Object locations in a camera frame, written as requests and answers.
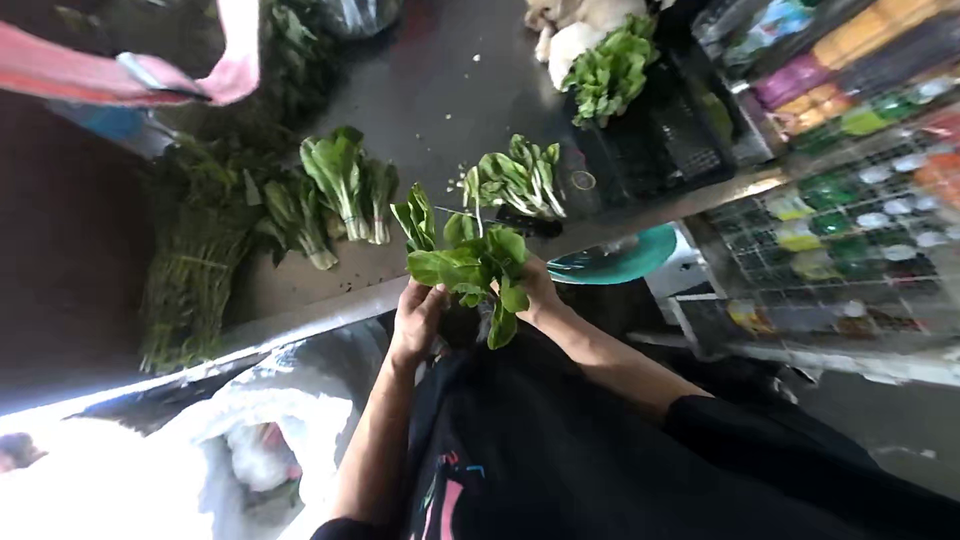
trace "leafy green vegetable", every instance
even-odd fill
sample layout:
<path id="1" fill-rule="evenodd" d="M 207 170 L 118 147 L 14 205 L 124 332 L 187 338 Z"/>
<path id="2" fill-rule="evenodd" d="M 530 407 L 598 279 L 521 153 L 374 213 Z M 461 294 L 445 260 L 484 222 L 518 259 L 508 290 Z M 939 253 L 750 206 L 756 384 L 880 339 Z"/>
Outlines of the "leafy green vegetable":
<path id="1" fill-rule="evenodd" d="M 400 178 L 392 163 L 368 159 L 363 134 L 350 126 L 327 138 L 308 137 L 300 145 L 303 169 L 324 195 L 324 204 L 347 227 L 347 240 L 390 242 L 386 217 Z"/>
<path id="2" fill-rule="evenodd" d="M 451 246 L 459 246 L 467 240 L 477 237 L 473 218 L 462 213 L 450 215 L 444 226 L 444 240 Z"/>
<path id="3" fill-rule="evenodd" d="M 566 217 L 554 194 L 554 170 L 559 161 L 559 143 L 541 151 L 525 136 L 514 135 L 509 156 L 487 154 L 467 172 L 464 207 L 479 215 L 480 207 L 507 203 L 526 215 Z"/>
<path id="4" fill-rule="evenodd" d="M 511 313 L 520 313 L 530 308 L 530 299 L 522 289 L 510 282 L 510 276 L 503 276 L 500 282 L 500 299 L 503 307 Z"/>
<path id="5" fill-rule="evenodd" d="M 327 103 L 337 44 L 318 24 L 319 4 L 265 0 L 260 5 L 257 90 L 222 108 L 190 104 L 155 110 L 159 123 L 179 135 L 144 179 L 156 229 L 141 307 L 144 371 L 171 372 L 222 352 L 220 331 L 233 273 L 253 245 L 254 230 L 288 248 L 300 245 L 290 243 L 275 222 L 261 219 L 265 205 L 259 189 L 269 181 L 287 182 L 291 172 L 278 164 L 296 145 L 295 130 Z M 150 8 L 156 13 L 156 6 Z M 216 20 L 208 22 L 220 35 Z M 204 51 L 215 58 L 223 48 L 221 37 L 183 37 L 191 46 L 182 50 L 191 56 L 182 59 L 186 63 L 169 59 L 178 65 L 195 63 Z"/>
<path id="6" fill-rule="evenodd" d="M 493 306 L 490 334 L 487 335 L 487 347 L 499 349 L 510 343 L 516 335 L 516 315 L 508 311 L 502 302 Z"/>
<path id="7" fill-rule="evenodd" d="M 410 189 L 407 204 L 392 208 L 410 238 L 407 269 L 415 280 L 430 286 L 443 283 L 451 293 L 462 295 L 460 304 L 467 307 L 487 299 L 494 281 L 499 284 L 487 346 L 498 349 L 510 343 L 516 334 L 514 313 L 530 308 L 526 293 L 516 286 L 527 258 L 523 236 L 499 226 L 477 235 L 473 218 L 455 213 L 444 227 L 451 249 L 435 251 L 433 209 L 420 185 Z"/>
<path id="8" fill-rule="evenodd" d="M 364 201 L 369 203 L 370 207 L 364 213 L 370 217 L 373 224 L 370 241 L 374 244 L 389 244 L 390 229 L 384 216 L 387 206 L 394 198 L 396 187 L 400 184 L 400 177 L 396 173 L 395 165 L 384 164 L 379 160 L 367 160 L 364 170 L 366 184 L 370 189 Z"/>
<path id="9" fill-rule="evenodd" d="M 143 370 L 170 372 L 218 352 L 233 272 L 263 212 L 248 203 L 247 178 L 271 178 L 274 163 L 187 136 L 154 162 L 144 178 L 156 252 L 141 307 Z"/>
<path id="10" fill-rule="evenodd" d="M 407 253 L 437 249 L 437 232 L 433 225 L 433 207 L 420 183 L 415 183 L 407 195 L 407 202 L 390 205 L 396 221 L 406 233 Z"/>
<path id="11" fill-rule="evenodd" d="M 370 234 L 361 211 L 362 141 L 362 133 L 345 126 L 327 138 L 308 137 L 300 145 L 303 169 L 317 183 L 330 208 L 343 218 L 347 240 L 366 239 Z"/>
<path id="12" fill-rule="evenodd" d="M 651 42 L 654 29 L 650 17 L 628 14 L 627 22 L 577 57 L 563 82 L 564 91 L 576 86 L 575 126 L 596 118 L 606 127 L 636 99 L 647 82 L 643 70 L 659 56 Z"/>
<path id="13" fill-rule="evenodd" d="M 263 186 L 270 216 L 261 218 L 256 229 L 278 241 L 279 258 L 296 245 L 317 269 L 329 270 L 337 258 L 326 248 L 317 188 L 306 179 L 297 179 L 290 187 L 298 191 L 296 198 L 286 184 L 273 181 Z"/>

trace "floor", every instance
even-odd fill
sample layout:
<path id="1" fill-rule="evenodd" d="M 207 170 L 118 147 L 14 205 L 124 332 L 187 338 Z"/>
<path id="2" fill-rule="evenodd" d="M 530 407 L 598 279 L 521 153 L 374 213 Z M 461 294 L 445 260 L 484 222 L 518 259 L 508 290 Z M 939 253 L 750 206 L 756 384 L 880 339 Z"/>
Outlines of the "floor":
<path id="1" fill-rule="evenodd" d="M 960 501 L 960 389 L 827 372 L 796 394 L 801 408 L 866 448 L 884 470 Z"/>
<path id="2" fill-rule="evenodd" d="M 581 315 L 612 335 L 671 330 L 644 280 L 569 285 L 560 292 Z M 784 376 L 780 364 L 743 360 L 720 367 L 678 355 L 677 349 L 638 348 L 699 384 L 778 398 L 767 381 Z M 867 449 L 883 469 L 960 501 L 960 388 L 895 386 L 840 372 L 824 373 L 817 385 L 790 375 L 784 379 L 801 408 Z"/>

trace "teal bowl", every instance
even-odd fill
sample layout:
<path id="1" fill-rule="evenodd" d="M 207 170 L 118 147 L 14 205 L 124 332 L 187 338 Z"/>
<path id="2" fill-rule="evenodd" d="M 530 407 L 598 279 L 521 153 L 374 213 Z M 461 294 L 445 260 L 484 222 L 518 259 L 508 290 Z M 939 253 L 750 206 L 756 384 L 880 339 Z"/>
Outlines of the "teal bowl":
<path id="1" fill-rule="evenodd" d="M 677 233 L 669 224 L 636 234 L 639 243 L 630 251 L 597 259 L 597 264 L 578 270 L 549 269 L 556 282 L 583 285 L 616 285 L 632 282 L 660 268 L 677 249 Z"/>

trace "stainless steel counter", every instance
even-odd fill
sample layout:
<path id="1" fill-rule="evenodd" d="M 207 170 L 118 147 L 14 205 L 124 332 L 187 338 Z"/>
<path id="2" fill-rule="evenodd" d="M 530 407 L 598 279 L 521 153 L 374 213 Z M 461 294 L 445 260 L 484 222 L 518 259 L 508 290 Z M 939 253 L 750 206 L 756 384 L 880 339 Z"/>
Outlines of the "stainless steel counter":
<path id="1" fill-rule="evenodd" d="M 407 0 L 395 27 L 350 45 L 344 83 L 309 133 L 358 128 L 371 155 L 396 163 L 398 194 L 420 182 L 432 203 L 453 207 L 461 194 L 447 188 L 459 179 L 457 165 L 506 151 L 513 133 L 543 145 L 573 144 L 576 128 L 563 112 L 564 96 L 534 60 L 537 36 L 523 26 L 524 10 L 520 0 Z M 555 258 L 783 182 L 778 169 L 747 171 L 683 196 L 615 207 L 600 193 L 602 183 L 597 193 L 561 185 L 570 214 L 564 234 L 532 239 L 529 247 Z M 280 335 L 293 340 L 309 334 L 305 329 L 324 331 L 393 308 L 405 253 L 403 233 L 396 224 L 392 231 L 389 246 L 337 244 L 341 263 L 333 272 L 318 272 L 295 254 L 276 270 L 266 257 L 257 260 L 238 287 L 238 318 L 246 324 L 228 333 L 229 349 L 262 348 Z"/>

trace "wire rack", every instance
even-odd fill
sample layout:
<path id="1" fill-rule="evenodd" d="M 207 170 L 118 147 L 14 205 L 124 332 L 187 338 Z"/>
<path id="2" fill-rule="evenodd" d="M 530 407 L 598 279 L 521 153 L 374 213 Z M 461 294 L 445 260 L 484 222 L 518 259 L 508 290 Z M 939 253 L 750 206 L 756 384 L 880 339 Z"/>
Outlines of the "wire rack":
<path id="1" fill-rule="evenodd" d="M 937 165 L 960 161 L 960 137 L 937 120 L 960 118 L 953 7 L 879 0 L 784 67 L 802 73 L 787 73 L 789 91 L 754 81 L 794 182 L 707 212 L 748 284 L 706 303 L 708 318 L 754 339 L 897 350 L 960 336 L 960 166 Z"/>

